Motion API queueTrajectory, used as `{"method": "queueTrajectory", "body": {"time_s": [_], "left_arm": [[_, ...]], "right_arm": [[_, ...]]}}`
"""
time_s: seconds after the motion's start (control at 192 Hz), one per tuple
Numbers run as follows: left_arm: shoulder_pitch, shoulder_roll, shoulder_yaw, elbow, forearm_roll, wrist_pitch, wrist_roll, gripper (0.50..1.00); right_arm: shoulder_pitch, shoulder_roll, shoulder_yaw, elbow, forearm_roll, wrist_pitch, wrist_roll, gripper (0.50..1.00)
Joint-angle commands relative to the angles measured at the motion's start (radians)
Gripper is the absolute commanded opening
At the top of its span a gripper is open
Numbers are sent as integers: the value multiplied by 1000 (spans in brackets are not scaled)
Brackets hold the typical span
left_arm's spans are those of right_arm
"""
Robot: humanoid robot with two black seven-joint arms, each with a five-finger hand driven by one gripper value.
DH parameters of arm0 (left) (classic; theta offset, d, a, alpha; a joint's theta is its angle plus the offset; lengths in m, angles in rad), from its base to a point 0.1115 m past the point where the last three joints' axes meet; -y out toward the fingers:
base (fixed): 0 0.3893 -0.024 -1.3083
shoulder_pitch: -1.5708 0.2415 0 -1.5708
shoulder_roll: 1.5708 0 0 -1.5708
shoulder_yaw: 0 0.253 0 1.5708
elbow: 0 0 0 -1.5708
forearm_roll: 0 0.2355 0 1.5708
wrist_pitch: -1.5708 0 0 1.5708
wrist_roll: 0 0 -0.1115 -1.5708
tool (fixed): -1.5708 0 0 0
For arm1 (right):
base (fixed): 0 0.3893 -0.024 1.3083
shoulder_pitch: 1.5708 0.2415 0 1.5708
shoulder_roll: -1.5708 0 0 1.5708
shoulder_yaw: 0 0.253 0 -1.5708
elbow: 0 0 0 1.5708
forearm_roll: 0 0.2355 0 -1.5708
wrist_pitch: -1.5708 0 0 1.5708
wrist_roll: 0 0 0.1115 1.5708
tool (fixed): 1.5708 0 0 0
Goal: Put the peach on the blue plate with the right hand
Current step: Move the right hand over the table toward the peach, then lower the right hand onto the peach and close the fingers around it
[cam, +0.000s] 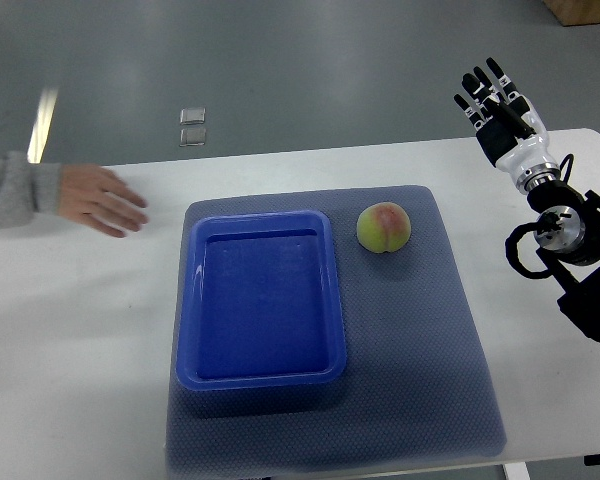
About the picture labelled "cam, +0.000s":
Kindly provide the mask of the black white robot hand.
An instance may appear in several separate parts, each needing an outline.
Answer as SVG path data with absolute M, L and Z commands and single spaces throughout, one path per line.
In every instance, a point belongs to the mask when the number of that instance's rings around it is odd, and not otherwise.
M 549 154 L 549 136 L 532 102 L 493 58 L 484 69 L 463 75 L 462 94 L 454 101 L 475 131 L 489 163 L 506 173 L 516 189 L 528 194 L 561 178 L 559 163 Z

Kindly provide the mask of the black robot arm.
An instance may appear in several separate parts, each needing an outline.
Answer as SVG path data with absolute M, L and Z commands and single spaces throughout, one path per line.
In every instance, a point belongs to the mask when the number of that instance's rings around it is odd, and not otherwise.
M 568 184 L 574 156 L 544 168 L 525 185 L 538 218 L 517 226 L 505 241 L 509 265 L 521 276 L 554 278 L 564 290 L 561 313 L 600 344 L 600 195 Z

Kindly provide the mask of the bare human hand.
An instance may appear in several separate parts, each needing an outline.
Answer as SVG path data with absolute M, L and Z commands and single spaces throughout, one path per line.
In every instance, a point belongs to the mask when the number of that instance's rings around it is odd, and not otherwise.
M 124 238 L 149 222 L 147 202 L 112 170 L 95 164 L 61 168 L 57 213 L 106 236 Z

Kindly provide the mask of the grey sleeved forearm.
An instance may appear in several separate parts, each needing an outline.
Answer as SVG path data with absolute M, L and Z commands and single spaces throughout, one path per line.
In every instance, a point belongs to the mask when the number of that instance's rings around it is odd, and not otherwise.
M 0 159 L 0 230 L 20 227 L 36 214 L 57 215 L 62 166 L 33 164 L 22 152 Z

